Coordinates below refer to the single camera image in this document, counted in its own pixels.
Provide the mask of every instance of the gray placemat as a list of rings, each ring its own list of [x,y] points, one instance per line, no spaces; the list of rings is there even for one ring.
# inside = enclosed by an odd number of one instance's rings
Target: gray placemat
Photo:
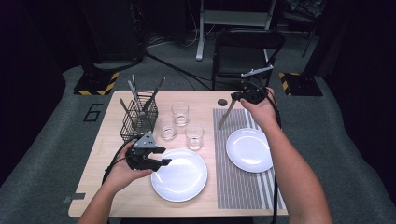
[[[253,174],[239,169],[227,156],[228,137],[236,130],[260,127],[246,109],[233,109],[219,130],[219,121],[226,109],[214,109],[216,174],[218,207],[221,209],[273,209],[274,168]],[[278,209],[286,209],[280,192]]]

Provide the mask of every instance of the chair backrest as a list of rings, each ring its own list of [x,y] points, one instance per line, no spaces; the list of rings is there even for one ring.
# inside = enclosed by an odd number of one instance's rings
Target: chair backrest
[[[216,39],[215,51],[221,46],[273,49],[268,63],[275,61],[275,56],[285,44],[285,37],[275,30],[261,29],[230,29],[223,31]]]

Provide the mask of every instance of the human arm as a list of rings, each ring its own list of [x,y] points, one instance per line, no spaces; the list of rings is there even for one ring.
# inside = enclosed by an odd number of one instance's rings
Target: human arm
[[[132,143],[129,143],[121,150],[117,157],[117,161],[121,161],[113,166],[105,183],[93,196],[78,223],[107,223],[111,204],[116,194],[131,184],[132,181],[152,173],[151,170],[131,170],[126,161],[123,160],[125,152],[131,145]]]
[[[332,223],[323,189],[314,171],[283,134],[268,101],[257,105],[241,99],[267,137],[276,181],[288,208],[290,223]]]

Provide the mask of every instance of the wire basket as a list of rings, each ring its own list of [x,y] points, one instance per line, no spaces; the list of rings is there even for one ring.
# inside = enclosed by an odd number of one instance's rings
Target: wire basket
[[[153,132],[158,118],[158,107],[155,103],[155,98],[146,112],[139,111],[139,108],[143,109],[145,103],[151,98],[152,92],[138,91],[137,96],[138,99],[133,99],[129,103],[128,112],[125,113],[122,120],[120,135],[124,142],[142,136],[145,133]]]

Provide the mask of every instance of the gray floor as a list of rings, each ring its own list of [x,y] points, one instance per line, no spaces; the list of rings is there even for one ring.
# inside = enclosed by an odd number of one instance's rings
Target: gray floor
[[[283,130],[318,174],[328,197],[334,223],[396,223],[396,209],[377,173],[365,163],[347,136],[335,99],[321,77],[316,77],[322,97],[286,96],[279,72],[302,72],[312,53],[301,57],[306,39],[301,34],[285,34],[287,43],[276,58],[270,86],[282,117]],[[195,61],[196,43],[182,47],[168,43],[148,48],[151,54],[200,77],[210,77],[213,40],[206,41],[204,59]],[[119,64],[104,64],[105,67]],[[150,58],[120,72],[113,91],[128,90],[127,80],[135,74],[139,90],[154,90],[166,76],[164,90],[193,90],[179,73]],[[0,223],[75,223],[69,217],[71,196],[78,185],[92,144],[111,98],[78,96],[73,88],[82,70],[64,73],[64,97],[29,151],[0,188]],[[191,80],[196,90],[203,90]],[[92,104],[101,111],[96,122],[84,122]],[[255,217],[269,223],[270,217]],[[287,223],[280,217],[278,223]]]

